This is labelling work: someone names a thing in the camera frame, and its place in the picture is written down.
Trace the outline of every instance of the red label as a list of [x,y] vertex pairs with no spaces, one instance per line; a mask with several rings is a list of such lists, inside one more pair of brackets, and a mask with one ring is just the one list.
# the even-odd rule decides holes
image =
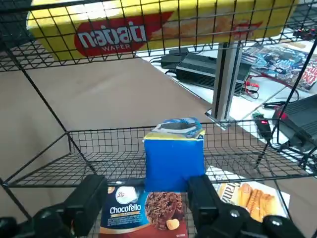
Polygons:
[[105,19],[82,23],[75,35],[75,46],[84,56],[131,52],[151,40],[173,12]]

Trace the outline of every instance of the wafer roll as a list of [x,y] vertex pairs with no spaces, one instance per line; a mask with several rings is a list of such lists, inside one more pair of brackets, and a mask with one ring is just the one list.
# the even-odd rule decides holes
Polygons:
[[246,208],[252,194],[252,188],[247,183],[238,188],[237,205]]

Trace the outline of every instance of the power supply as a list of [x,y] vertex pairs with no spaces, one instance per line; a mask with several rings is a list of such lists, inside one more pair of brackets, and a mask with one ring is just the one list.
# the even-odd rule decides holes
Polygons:
[[[212,57],[189,53],[176,67],[177,79],[183,83],[213,89],[216,60]],[[234,95],[241,95],[243,84],[250,72],[250,67],[250,65],[245,63],[240,64]]]

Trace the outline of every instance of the beige floor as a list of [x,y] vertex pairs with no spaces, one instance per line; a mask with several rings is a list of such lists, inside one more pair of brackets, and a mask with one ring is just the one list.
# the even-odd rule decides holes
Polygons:
[[[167,118],[188,116],[208,121],[204,112],[210,104],[141,59],[36,69],[29,74],[67,129],[155,125]],[[0,115],[2,178],[8,177],[62,133],[21,72],[0,73]],[[62,141],[28,170],[66,151],[67,143]],[[281,190],[291,194],[290,211],[295,223],[310,237],[317,228],[315,179],[281,180],[279,184]],[[62,201],[70,191],[65,188],[13,189],[31,214]],[[23,220],[2,190],[0,215]]]

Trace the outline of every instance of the cable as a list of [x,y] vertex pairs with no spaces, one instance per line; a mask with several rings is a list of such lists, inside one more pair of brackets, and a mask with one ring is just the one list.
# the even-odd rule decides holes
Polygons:
[[176,74],[176,70],[175,69],[169,69],[168,71],[165,72],[165,74],[168,74],[168,73]]
[[199,52],[192,52],[192,54],[200,54],[201,52],[204,51],[204,48],[205,48],[206,45],[207,45],[207,44],[204,44],[204,45],[203,45],[203,48],[202,48]]
[[154,57],[154,58],[152,58],[149,62],[152,63],[153,60],[157,60],[157,59],[160,59],[160,58],[162,58],[162,56],[160,56],[160,57]]
[[[251,79],[251,78],[257,78],[257,77],[264,77],[264,78],[271,79],[271,80],[273,80],[274,82],[280,83],[280,84],[282,84],[282,85],[284,85],[284,86],[286,86],[286,87],[292,89],[292,86],[291,86],[291,85],[289,85],[289,84],[283,82],[282,80],[278,80],[277,78],[271,77],[271,76],[269,76],[269,75],[267,75],[267,74],[261,73],[260,75],[252,75],[252,76],[249,76],[249,77],[246,79],[246,81],[245,81],[245,83],[244,83],[244,87],[245,87],[245,92],[246,92],[246,94],[247,94],[248,96],[250,96],[251,98],[253,98],[253,99],[258,99],[258,98],[259,98],[259,93],[258,93],[258,91],[259,91],[260,87],[259,87],[259,85],[256,84],[256,83],[255,83],[255,84],[249,83],[248,80]],[[257,87],[258,89],[257,89],[257,90],[249,90],[249,89],[247,89],[247,86]],[[299,93],[298,93],[297,89],[295,89],[295,93],[296,93],[296,95],[297,95],[297,99],[296,99],[295,101],[298,101],[298,100],[300,99],[300,97],[299,97]],[[273,107],[272,105],[270,105],[270,103],[266,103],[266,104],[263,104],[263,108],[264,108],[264,109],[274,109],[274,107],[284,105],[284,104],[285,104],[285,101],[279,101],[279,102],[277,102],[277,104],[276,104],[274,107]]]
[[151,63],[162,63],[161,60],[155,60],[155,61],[152,61]]

